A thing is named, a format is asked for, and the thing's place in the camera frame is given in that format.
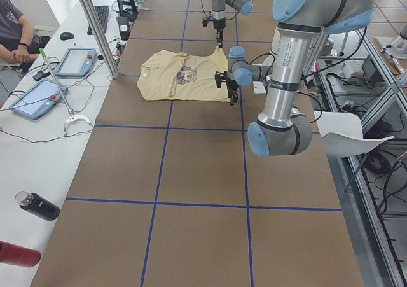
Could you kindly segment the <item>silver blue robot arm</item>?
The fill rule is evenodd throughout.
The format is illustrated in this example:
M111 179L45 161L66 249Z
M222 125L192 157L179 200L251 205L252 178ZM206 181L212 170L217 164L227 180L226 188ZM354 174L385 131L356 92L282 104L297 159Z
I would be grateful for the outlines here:
M212 10L202 19L202 25L206 27L212 22L216 30L216 42L218 47L223 47L223 33L226 28L226 6L232 7L238 13L248 15L253 8L254 0L211 0Z
M273 19L280 33L273 66L245 61L245 50L234 46L217 86L226 82L232 101L236 89L263 81L267 86L264 110L248 126L252 152L261 157L295 155L307 149L312 130L308 118L294 106L312 39L320 32L338 34L366 27L375 0L274 0Z

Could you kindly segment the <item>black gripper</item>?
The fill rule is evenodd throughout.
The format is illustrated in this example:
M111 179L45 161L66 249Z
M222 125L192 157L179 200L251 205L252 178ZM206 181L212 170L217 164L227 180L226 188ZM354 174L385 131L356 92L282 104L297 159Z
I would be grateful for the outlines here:
M216 42L219 48L223 47L223 31L226 27L226 15L224 11L210 11L209 15L204 16L202 24L204 27L212 22L214 29L216 30Z
M226 83L228 97L230 98L230 106L234 106L238 101L237 89L239 85L233 79L228 77L228 71L223 73L216 71L214 75L217 88L222 87L222 83Z

